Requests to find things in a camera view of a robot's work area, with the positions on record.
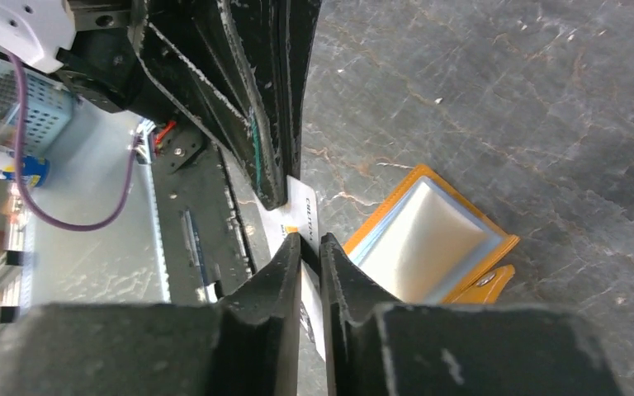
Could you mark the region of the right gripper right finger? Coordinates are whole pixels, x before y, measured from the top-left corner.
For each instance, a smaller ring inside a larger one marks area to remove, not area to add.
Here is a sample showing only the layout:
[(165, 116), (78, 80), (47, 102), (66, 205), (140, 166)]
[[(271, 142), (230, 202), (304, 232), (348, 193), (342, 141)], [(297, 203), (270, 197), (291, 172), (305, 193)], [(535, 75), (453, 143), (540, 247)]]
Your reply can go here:
[(538, 304), (406, 304), (319, 246), (332, 395), (619, 395), (594, 330)]

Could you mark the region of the white credit card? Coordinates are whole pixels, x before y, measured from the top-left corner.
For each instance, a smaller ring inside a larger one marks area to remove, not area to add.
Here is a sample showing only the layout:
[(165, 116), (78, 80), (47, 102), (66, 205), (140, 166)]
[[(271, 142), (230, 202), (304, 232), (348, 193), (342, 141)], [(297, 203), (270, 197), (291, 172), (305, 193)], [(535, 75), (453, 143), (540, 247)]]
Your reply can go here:
[[(258, 204), (268, 251), (272, 257), (275, 256), (286, 236), (290, 233), (298, 233), (307, 242), (306, 252), (317, 255), (321, 232), (315, 190), (294, 177), (288, 177), (286, 182), (288, 201), (285, 205), (274, 210), (266, 210), (261, 203)], [(314, 343), (320, 358), (325, 360), (324, 319), (319, 276), (317, 270), (311, 269), (307, 262), (301, 265), (300, 291), (301, 325), (308, 332), (308, 337)]]

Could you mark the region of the orange card holder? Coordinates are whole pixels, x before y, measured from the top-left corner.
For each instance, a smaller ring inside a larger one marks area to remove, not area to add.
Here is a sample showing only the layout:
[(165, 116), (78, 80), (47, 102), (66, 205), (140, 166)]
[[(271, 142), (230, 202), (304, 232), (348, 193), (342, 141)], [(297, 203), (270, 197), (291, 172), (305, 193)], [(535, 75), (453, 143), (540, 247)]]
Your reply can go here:
[(405, 303), (493, 304), (515, 274), (501, 260), (519, 240), (419, 164), (343, 249)]

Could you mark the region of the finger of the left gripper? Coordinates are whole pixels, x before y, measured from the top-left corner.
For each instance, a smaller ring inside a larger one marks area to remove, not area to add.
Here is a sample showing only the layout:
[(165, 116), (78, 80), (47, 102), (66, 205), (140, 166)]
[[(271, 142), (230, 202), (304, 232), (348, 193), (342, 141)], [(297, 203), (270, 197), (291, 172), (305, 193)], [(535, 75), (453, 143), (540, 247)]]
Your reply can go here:
[[(273, 115), (269, 1), (135, 1), (133, 49), (145, 74), (234, 155), (266, 210), (287, 202)], [(261, 82), (270, 83), (260, 87)]]
[(232, 1), (270, 131), (276, 179), (300, 173), (302, 110), (321, 1)]

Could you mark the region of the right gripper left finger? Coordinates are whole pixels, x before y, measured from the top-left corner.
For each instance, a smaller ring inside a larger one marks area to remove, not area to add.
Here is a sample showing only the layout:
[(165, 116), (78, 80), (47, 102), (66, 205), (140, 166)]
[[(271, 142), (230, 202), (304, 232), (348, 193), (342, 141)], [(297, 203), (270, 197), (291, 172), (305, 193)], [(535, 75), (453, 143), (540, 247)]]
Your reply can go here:
[(215, 304), (47, 304), (0, 340), (0, 395), (293, 395), (301, 238)]

